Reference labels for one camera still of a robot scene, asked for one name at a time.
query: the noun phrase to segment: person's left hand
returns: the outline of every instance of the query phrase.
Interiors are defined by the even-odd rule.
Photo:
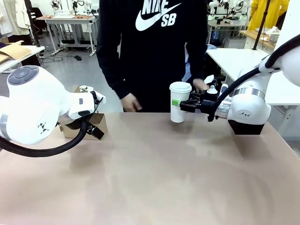
[[[202,79],[194,79],[193,80],[193,85],[199,91],[208,90],[210,88],[209,85],[205,84],[204,80],[202,80]]]

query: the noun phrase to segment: desk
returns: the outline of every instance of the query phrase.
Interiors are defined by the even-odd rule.
[[[209,35],[208,35],[208,40],[207,40],[207,43],[210,44],[210,40],[211,40],[211,34],[214,30],[217,30],[217,31],[223,31],[224,29],[216,29],[216,28],[213,28],[213,27],[234,27],[233,30],[226,30],[226,31],[237,31],[237,30],[242,30],[243,28],[247,28],[249,25],[249,22],[247,21],[245,25],[232,25],[230,23],[225,23],[225,21],[221,21],[220,24],[217,24],[217,21],[216,20],[211,20],[211,21],[208,21],[208,32],[209,32]]]
[[[0,152],[0,221],[24,225],[295,225],[300,161],[267,123],[235,136],[189,113],[108,113],[103,141],[49,158]],[[65,142],[59,130],[39,145]]]
[[[258,33],[255,30],[241,30],[240,33],[247,37],[245,48],[246,49],[253,48]],[[269,54],[273,53],[275,46],[276,46],[276,44],[271,45],[269,42],[263,41],[261,39],[259,39],[258,43],[260,43],[260,44],[257,46],[257,49],[262,49],[263,51],[265,51],[266,53],[269,53]]]
[[[251,49],[217,49],[208,50],[207,53],[233,81],[238,79],[243,68],[258,65],[268,55],[261,50],[253,51]],[[289,90],[288,95],[284,95],[280,91],[283,87],[285,90]],[[290,83],[282,72],[272,75],[265,100],[267,104],[275,106],[284,114],[278,130],[280,134],[283,134],[297,106],[300,105],[299,95],[300,87]]]
[[[93,56],[96,52],[97,46],[97,34],[98,34],[98,26],[97,26],[97,19],[92,15],[81,15],[83,18],[53,18],[54,16],[51,15],[51,18],[48,16],[42,16],[37,18],[37,20],[45,20],[47,23],[48,31],[50,34],[51,42],[54,48],[54,52],[52,55],[57,54],[63,48],[66,47],[91,47],[91,54]],[[66,34],[65,24],[70,24],[72,28],[72,35],[74,37],[74,44],[66,44],[63,43],[63,37]],[[90,37],[90,44],[81,44],[80,40],[84,38],[82,25],[87,25],[89,30],[89,37]]]
[[[14,60],[14,59],[9,59],[6,60],[2,63],[0,63],[0,74],[3,72],[6,72],[8,69],[18,65],[19,67],[22,66],[22,61],[29,58],[30,56],[33,56],[41,51],[43,51],[45,49],[44,46],[41,47],[37,47],[37,46],[33,46],[33,45],[22,45],[22,47],[26,47],[28,49],[31,50],[31,53],[27,56],[25,56],[23,59],[21,60]]]

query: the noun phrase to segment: yellow jacket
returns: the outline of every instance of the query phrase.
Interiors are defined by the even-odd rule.
[[[266,10],[267,0],[253,0],[251,5],[251,20],[248,30],[255,30],[261,26],[263,13]],[[265,22],[266,28],[272,28],[276,25],[278,17],[282,15],[289,6],[289,0],[271,0],[268,15]]]

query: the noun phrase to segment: green sticker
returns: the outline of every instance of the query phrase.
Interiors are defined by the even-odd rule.
[[[179,106],[179,105],[180,105],[180,102],[181,102],[181,101],[179,101],[179,100],[173,99],[173,100],[172,100],[172,105],[174,105],[174,106]]]

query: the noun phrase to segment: black sweatshirt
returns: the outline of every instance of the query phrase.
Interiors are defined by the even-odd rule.
[[[169,91],[185,74],[185,43],[192,77],[203,78],[206,0],[100,0],[99,14],[97,58],[119,98]]]

